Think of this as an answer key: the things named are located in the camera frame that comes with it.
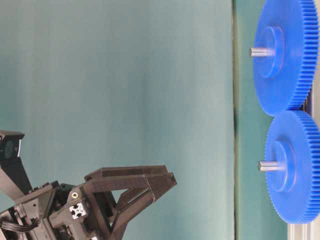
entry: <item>spur gear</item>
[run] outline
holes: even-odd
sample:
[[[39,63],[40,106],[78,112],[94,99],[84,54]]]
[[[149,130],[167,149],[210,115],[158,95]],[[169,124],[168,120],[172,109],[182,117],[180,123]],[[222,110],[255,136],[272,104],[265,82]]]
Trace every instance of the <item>spur gear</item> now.
[[[264,161],[269,197],[289,224],[313,221],[320,212],[320,132],[303,111],[284,111],[268,131]]]
[[[312,87],[318,47],[314,0],[266,0],[251,48],[256,95],[266,114],[301,107]]]

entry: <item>teal backdrop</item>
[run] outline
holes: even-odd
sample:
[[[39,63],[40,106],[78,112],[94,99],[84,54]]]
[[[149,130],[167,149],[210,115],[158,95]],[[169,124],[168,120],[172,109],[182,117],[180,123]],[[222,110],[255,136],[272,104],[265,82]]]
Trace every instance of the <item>teal backdrop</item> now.
[[[287,225],[269,200],[265,174],[258,171],[272,118],[263,112],[256,98],[249,48],[254,45],[264,2],[233,0],[237,240],[287,239]]]
[[[34,187],[166,164],[125,240],[232,240],[232,51],[231,0],[2,0],[0,128]]]

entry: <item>black cable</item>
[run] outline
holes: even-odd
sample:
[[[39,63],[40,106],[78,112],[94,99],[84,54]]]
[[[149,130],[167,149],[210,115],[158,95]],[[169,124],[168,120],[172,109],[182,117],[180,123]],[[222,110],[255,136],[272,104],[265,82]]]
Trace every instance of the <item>black cable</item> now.
[[[39,225],[39,220],[33,220],[30,225],[19,225],[16,223],[8,222],[8,221],[2,221],[0,222],[0,227],[4,230],[8,230],[11,232],[16,232],[16,233],[28,233],[38,227]]]

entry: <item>gear teeth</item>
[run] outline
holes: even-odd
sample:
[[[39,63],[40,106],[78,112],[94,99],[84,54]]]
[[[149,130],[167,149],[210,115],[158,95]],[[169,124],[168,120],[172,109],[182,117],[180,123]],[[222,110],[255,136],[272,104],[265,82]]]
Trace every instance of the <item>gear teeth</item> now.
[[[298,118],[299,122],[302,125],[304,134],[307,138],[307,143],[311,152],[311,168],[312,168],[312,183],[310,188],[310,195],[308,203],[304,209],[304,213],[300,217],[297,224],[306,224],[313,221],[320,212],[320,132],[318,126],[314,122],[311,116],[309,116],[304,111],[291,111]],[[275,124],[275,118],[273,119],[270,128]],[[285,219],[279,214],[278,209],[275,207],[269,186],[267,185],[269,198],[271,199],[273,208],[284,221]]]
[[[312,88],[314,75],[317,69],[319,54],[319,20],[314,0],[300,0],[304,29],[303,62],[299,79],[287,110],[297,110],[304,104]]]

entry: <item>camera lens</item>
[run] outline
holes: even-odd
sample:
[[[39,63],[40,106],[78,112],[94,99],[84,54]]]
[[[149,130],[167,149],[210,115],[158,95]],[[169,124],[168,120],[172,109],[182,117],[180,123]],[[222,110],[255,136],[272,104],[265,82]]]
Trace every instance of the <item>camera lens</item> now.
[[[4,147],[4,157],[9,159],[12,157],[14,152],[14,143],[12,141],[8,141]]]

